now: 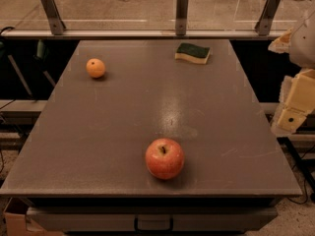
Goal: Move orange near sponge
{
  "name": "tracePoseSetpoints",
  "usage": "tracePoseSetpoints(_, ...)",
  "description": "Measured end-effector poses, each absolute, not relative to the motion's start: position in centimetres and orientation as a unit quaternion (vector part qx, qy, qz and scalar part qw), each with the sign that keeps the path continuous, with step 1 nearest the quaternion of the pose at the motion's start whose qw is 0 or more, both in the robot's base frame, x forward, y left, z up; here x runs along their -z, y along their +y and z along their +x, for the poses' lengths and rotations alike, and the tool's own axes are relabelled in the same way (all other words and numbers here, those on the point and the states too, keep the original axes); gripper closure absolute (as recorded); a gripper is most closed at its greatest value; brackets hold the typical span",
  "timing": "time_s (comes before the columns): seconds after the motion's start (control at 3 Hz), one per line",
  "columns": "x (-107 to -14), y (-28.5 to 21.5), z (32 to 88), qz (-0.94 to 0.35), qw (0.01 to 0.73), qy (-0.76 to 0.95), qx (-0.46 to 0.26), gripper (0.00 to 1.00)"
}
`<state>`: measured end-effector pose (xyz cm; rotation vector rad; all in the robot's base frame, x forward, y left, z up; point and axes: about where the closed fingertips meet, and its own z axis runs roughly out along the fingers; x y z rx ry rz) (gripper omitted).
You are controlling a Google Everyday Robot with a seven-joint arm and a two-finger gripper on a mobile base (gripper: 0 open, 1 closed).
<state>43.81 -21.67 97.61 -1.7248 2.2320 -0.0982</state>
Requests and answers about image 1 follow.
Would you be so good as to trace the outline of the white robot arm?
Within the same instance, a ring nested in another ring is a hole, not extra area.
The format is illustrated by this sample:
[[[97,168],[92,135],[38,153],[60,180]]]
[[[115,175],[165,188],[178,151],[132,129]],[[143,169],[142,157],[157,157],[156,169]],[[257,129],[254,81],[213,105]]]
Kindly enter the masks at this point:
[[[285,76],[279,105],[272,120],[277,136],[293,134],[315,110],[315,11],[307,10],[298,23],[276,38],[268,47],[287,53],[289,61],[301,68],[294,76]]]

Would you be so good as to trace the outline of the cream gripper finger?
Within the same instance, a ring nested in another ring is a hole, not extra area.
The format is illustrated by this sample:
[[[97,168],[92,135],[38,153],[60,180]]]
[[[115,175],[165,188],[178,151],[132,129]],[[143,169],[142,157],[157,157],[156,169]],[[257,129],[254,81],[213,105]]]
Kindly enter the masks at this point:
[[[279,102],[271,129],[284,137],[295,133],[315,110],[315,70],[302,69],[294,77],[285,76]]]
[[[270,43],[268,50],[279,54],[288,53],[291,34],[292,29],[286,30],[281,36]]]

